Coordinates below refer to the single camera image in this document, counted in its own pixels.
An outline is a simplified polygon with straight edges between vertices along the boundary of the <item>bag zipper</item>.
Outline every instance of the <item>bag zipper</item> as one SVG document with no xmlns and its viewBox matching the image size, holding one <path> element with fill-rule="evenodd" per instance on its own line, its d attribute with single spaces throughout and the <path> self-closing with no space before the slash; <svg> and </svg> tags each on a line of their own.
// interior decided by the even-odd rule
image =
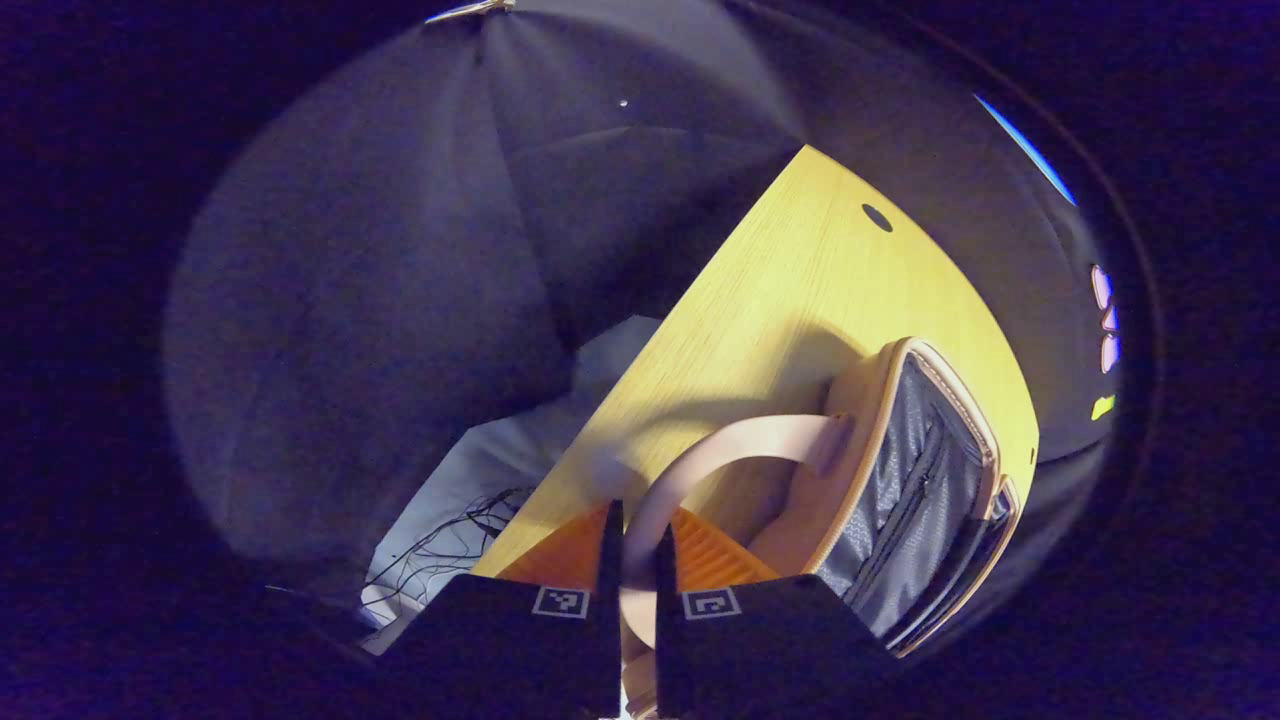
<svg viewBox="0 0 1280 720">
<path fill-rule="evenodd" d="M 995 533 L 1000 532 L 1006 520 L 1007 516 L 992 521 L 975 518 L 965 520 L 937 571 L 929 578 L 924 592 L 884 633 L 882 638 L 884 647 L 895 648 L 908 644 L 922 628 L 931 626 L 934 620 L 955 605 L 956 589 L 963 592 L 968 587 L 966 580 L 972 580 L 974 559 L 980 561 L 982 557 L 989 556 L 993 550 L 991 539 Z"/>
<path fill-rule="evenodd" d="M 1018 491 L 1014 488 L 1012 480 L 1010 480 L 1007 475 L 1002 478 L 998 496 L 1006 501 L 1009 510 L 1005 512 L 1004 520 L 1000 521 L 998 527 L 988 527 L 987 532 L 984 532 L 983 537 L 978 541 L 978 547 L 980 548 L 987 542 L 991 532 L 997 533 L 997 539 L 993 541 L 995 547 L 987 555 L 982 569 L 973 575 L 972 580 L 961 584 L 959 579 L 964 577 L 964 570 L 973 565 L 973 559 L 970 557 L 970 560 L 961 566 L 955 585 L 963 589 L 956 591 L 955 587 L 948 588 L 943 600 L 938 602 L 934 609 L 931 609 L 931 611 L 919 621 L 913 621 L 910 624 L 911 626 L 905 633 L 900 633 L 899 637 L 893 638 L 888 650 L 896 656 L 905 657 L 909 655 L 924 641 L 929 639 L 929 637 L 933 635 L 938 628 L 945 625 L 946 621 L 950 620 L 956 612 L 959 612 L 960 609 L 969 602 L 969 598 L 973 597 L 974 592 L 978 591 L 983 580 L 987 579 L 987 575 L 991 574 L 991 570 L 996 566 L 1000 556 L 1004 555 L 1005 547 L 1009 544 L 1009 539 L 1012 537 L 1014 530 L 1018 527 L 1018 520 L 1021 518 L 1021 506 L 1018 501 Z"/>
<path fill-rule="evenodd" d="M 933 482 L 933 470 L 938 462 L 938 450 L 942 447 L 943 434 L 943 430 L 937 427 L 931 427 L 925 432 L 925 446 L 911 473 L 915 474 L 918 471 L 916 468 L 922 468 L 922 470 L 919 470 L 915 478 L 908 478 L 906 483 L 904 483 L 904 489 L 909 493 L 908 498 L 905 501 L 899 500 L 878 533 L 870 557 L 863 562 L 863 566 L 858 570 L 858 575 L 854 577 L 854 582 L 850 584 L 854 594 L 846 601 L 846 605 L 855 612 L 867 602 L 870 588 L 879 578 L 881 570 L 888 564 L 902 537 L 911 528 L 911 521 L 919 514 L 920 507 L 924 506 L 924 498 L 929 495 L 929 484 Z"/>
<path fill-rule="evenodd" d="M 955 602 L 951 602 L 950 600 L 955 597 L 954 593 L 950 589 L 946 592 L 945 602 L 941 603 L 941 606 L 946 607 L 947 605 L 950 605 L 950 607 L 947 607 L 947 610 L 942 612 L 942 615 L 937 619 L 937 621 L 931 621 L 928 626 L 925 626 L 923 630 L 919 629 L 920 628 L 919 625 L 911 628 L 911 630 L 909 632 L 909 637 L 906 638 L 906 644 L 888 648 L 897 657 L 905 657 L 906 655 L 916 650 L 923 642 L 929 639 L 929 637 L 933 635 L 933 633 L 937 632 L 938 628 L 941 628 L 947 620 L 950 620 L 952 615 L 955 615 L 960 609 L 963 609 L 966 602 L 969 602 L 969 598 L 973 597 L 973 593 L 977 592 L 978 587 L 980 587 L 982 583 L 987 579 L 987 575 L 991 574 L 992 568 L 995 568 L 1001 555 L 1004 555 L 1005 547 L 1009 546 L 1009 539 L 1012 537 L 1014 530 L 1018 527 L 1018 520 L 1021 516 L 1021 505 L 1019 501 L 1018 489 L 1014 486 L 1012 479 L 1009 478 L 1007 475 L 998 474 L 997 469 L 1000 466 L 1000 460 L 998 460 L 998 451 L 996 450 L 993 442 L 995 438 L 989 438 L 989 433 L 986 432 L 983 427 L 980 427 L 978 423 L 974 421 L 973 418 L 969 416 L 969 409 L 960 400 L 957 400 L 951 391 L 947 389 L 948 384 L 956 383 L 959 380 L 952 377 L 954 373 L 950 372 L 950 368 L 946 366 L 946 363 L 941 360 L 941 357 L 937 359 L 933 357 L 937 352 L 931 346 L 923 342 L 920 342 L 919 345 L 920 347 L 916 347 L 914 342 L 910 341 L 906 342 L 905 345 L 906 352 L 915 355 L 916 360 L 919 361 L 919 368 L 938 387 L 946 391 L 947 398 L 951 402 L 952 407 L 955 407 L 955 410 L 960 414 L 965 425 L 968 425 L 970 433 L 978 441 L 979 445 L 984 477 L 978 486 L 978 497 L 974 498 L 975 501 L 973 507 L 973 518 L 983 521 L 989 521 L 997 497 L 1006 498 L 1009 511 L 1004 521 L 1002 532 L 1000 533 L 1000 539 L 997 541 L 995 550 L 987 559 L 982 571 L 978 573 L 977 578 L 974 578 L 972 583 L 965 583 L 966 589 L 964 591 L 964 594 Z M 900 343 L 897 348 L 895 348 L 895 351 L 900 351 L 902 347 L 904 345 Z M 904 360 L 901 359 L 899 359 L 897 361 L 904 363 Z M 938 368 L 933 365 L 933 363 L 940 363 L 942 368 L 947 372 L 941 372 Z M 895 375 L 891 374 L 891 382 L 893 380 L 893 378 Z M 892 406 L 892 402 L 893 398 L 891 397 L 888 405 Z M 865 487 L 860 488 L 858 492 L 861 493 L 863 491 L 865 491 Z M 844 524 L 849 523 L 849 518 L 852 515 L 854 511 L 852 509 L 854 505 L 850 505 L 849 510 L 846 510 L 840 518 L 837 518 L 838 525 L 842 527 Z M 899 528 L 895 527 L 893 530 L 895 533 L 897 533 Z M 808 571 L 814 571 L 814 569 L 822 566 L 826 559 L 831 555 L 831 548 L 836 544 L 838 538 L 840 538 L 838 533 L 828 533 L 827 537 L 823 538 L 822 544 L 819 544 L 817 552 L 809 561 L 809 566 L 812 569 L 809 569 Z M 873 550 L 873 556 L 876 555 L 878 553 Z M 854 584 L 851 587 L 861 588 L 861 585 L 858 584 Z M 860 589 L 859 592 L 865 594 L 865 591 Z"/>
</svg>

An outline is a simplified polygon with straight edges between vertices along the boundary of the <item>orange ribbed pad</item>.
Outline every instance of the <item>orange ribbed pad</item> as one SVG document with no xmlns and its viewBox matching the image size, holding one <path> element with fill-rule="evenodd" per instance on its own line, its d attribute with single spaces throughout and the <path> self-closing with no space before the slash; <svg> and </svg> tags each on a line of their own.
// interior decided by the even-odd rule
<svg viewBox="0 0 1280 720">
<path fill-rule="evenodd" d="M 608 505 L 573 518 L 498 573 L 498 579 L 594 591 L 608 518 Z"/>
<path fill-rule="evenodd" d="M 531 547 L 502 580 L 558 588 L 595 588 L 609 506 L 573 518 Z M 676 588 L 705 591 L 774 580 L 778 574 L 719 528 L 685 510 L 671 519 L 676 534 Z"/>
<path fill-rule="evenodd" d="M 676 589 L 708 591 L 776 580 L 778 574 L 723 530 L 685 510 L 671 519 L 676 533 Z"/>
</svg>

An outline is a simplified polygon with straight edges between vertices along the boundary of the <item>handbag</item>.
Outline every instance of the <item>handbag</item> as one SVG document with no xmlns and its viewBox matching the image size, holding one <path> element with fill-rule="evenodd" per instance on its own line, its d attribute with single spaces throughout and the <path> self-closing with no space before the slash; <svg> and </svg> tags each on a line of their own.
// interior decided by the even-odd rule
<svg viewBox="0 0 1280 720">
<path fill-rule="evenodd" d="M 744 548 L 680 503 L 755 456 L 799 466 L 781 514 Z M 902 657 L 991 573 L 1019 497 L 961 378 L 927 341 L 902 338 L 837 377 L 824 414 L 740 420 L 668 465 L 623 537 L 622 616 L 655 647 L 653 553 L 669 524 L 680 592 L 812 573 Z"/>
</svg>

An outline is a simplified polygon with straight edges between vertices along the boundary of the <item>dark background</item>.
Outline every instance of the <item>dark background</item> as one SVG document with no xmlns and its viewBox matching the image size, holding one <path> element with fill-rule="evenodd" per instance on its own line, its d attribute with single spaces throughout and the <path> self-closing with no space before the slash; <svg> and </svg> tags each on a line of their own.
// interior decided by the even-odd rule
<svg viewBox="0 0 1280 720">
<path fill-rule="evenodd" d="M 1166 359 L 1152 452 L 1100 551 L 872 716 L 1272 717 L 1280 547 L 1268 354 L 1274 38 L 1256 3 L 897 5 L 1038 99 L 1137 225 Z M 6 260 L 0 707 L 275 716 L 360 691 L 265 621 L 184 493 L 157 368 L 186 223 L 251 135 L 438 3 L 14 3 L 0 10 Z M 1137 442 L 1138 436 L 1123 436 Z M 388 712 L 404 712 L 394 698 Z"/>
</svg>

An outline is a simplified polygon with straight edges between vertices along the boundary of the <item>wire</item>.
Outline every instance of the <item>wire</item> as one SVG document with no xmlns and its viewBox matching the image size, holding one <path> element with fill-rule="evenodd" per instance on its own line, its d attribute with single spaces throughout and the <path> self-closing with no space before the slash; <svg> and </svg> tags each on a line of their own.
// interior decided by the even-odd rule
<svg viewBox="0 0 1280 720">
<path fill-rule="evenodd" d="M 379 611 L 376 611 L 376 610 L 374 610 L 374 609 L 371 609 L 371 607 L 366 607 L 365 610 L 369 610 L 369 611 L 370 611 L 370 612 L 372 612 L 372 614 L 374 614 L 375 616 L 378 616 L 378 618 L 381 618 L 383 620 L 387 620 L 387 623 L 388 623 L 388 624 L 390 624 L 390 623 L 394 623 L 394 621 L 396 621 L 396 620 L 393 620 L 393 619 L 390 619 L 390 618 L 388 618 L 388 616 L 383 615 L 381 612 L 379 612 Z"/>
<path fill-rule="evenodd" d="M 504 489 L 492 497 L 481 496 L 472 500 L 470 503 L 467 503 L 466 509 L 463 509 L 461 515 L 436 525 L 431 532 L 422 536 L 422 538 L 420 538 L 417 542 L 410 546 L 404 552 L 402 552 L 394 561 L 383 568 L 376 575 L 372 577 L 372 579 L 365 583 L 365 587 L 374 585 L 378 583 L 379 579 L 383 578 L 383 575 L 389 573 L 392 568 L 394 568 L 396 565 L 401 566 L 399 575 L 396 578 L 396 591 L 385 597 L 365 602 L 360 605 L 360 607 L 367 607 L 378 602 L 387 602 L 393 597 L 406 594 L 404 588 L 408 587 L 411 582 L 413 582 L 413 578 L 416 578 L 421 573 L 430 570 L 431 574 L 426 577 L 426 580 L 425 582 L 420 580 L 422 582 L 422 588 L 424 588 L 422 592 L 415 597 L 416 601 L 421 602 L 422 596 L 428 594 L 430 591 L 430 582 L 436 575 L 445 571 L 470 570 L 474 562 L 471 564 L 462 564 L 462 562 L 479 560 L 480 556 L 484 555 L 488 542 L 495 538 L 502 532 L 502 529 L 506 528 L 506 525 L 511 521 L 511 518 L 515 516 L 515 514 L 520 511 L 520 509 L 524 506 L 524 500 L 527 498 L 527 496 L 532 491 L 534 491 L 532 487 L 516 487 Z M 525 498 L 520 498 L 518 503 L 512 502 L 512 500 L 516 496 L 525 496 Z M 511 510 L 511 516 L 504 516 L 495 512 L 494 509 L 498 507 L 499 505 Z M 457 525 L 463 523 L 471 523 L 472 525 L 480 529 L 481 537 L 480 537 L 479 552 L 472 552 L 471 546 L 458 533 Z M 457 538 L 457 541 L 462 544 L 463 547 L 462 555 L 439 553 L 426 550 L 426 546 L 435 542 L 435 539 L 439 538 L 440 533 L 443 533 L 444 530 L 449 530 L 453 534 L 453 537 Z M 416 564 L 412 562 L 415 557 L 425 557 L 444 562 L 434 562 L 424 566 L 416 566 Z M 410 570 L 411 566 L 413 571 L 406 578 L 404 573 Z"/>
<path fill-rule="evenodd" d="M 305 597 L 305 598 L 308 598 L 308 600 L 317 600 L 317 601 L 323 602 L 323 600 L 320 597 L 317 597 L 315 594 L 311 594 L 311 593 L 307 593 L 307 592 L 300 592 L 300 591 L 296 591 L 296 589 L 291 589 L 291 588 L 285 588 L 285 587 L 280 587 L 280 585 L 273 585 L 273 584 L 265 584 L 262 587 L 266 588 L 266 589 L 269 589 L 269 591 L 283 592 L 285 594 L 294 594 L 294 596 L 298 596 L 298 597 Z M 387 596 L 385 598 L 381 598 L 381 600 L 390 600 L 392 597 L 394 597 L 394 596 Z M 380 601 L 366 602 L 361 607 L 367 607 L 370 605 L 374 605 L 375 602 L 380 602 Z M 388 616 L 383 615 L 381 612 L 378 612 L 376 610 L 370 610 L 370 612 L 372 612 L 374 615 L 381 618 L 383 620 L 387 620 L 388 623 L 393 621 L 392 618 L 388 618 Z"/>
</svg>

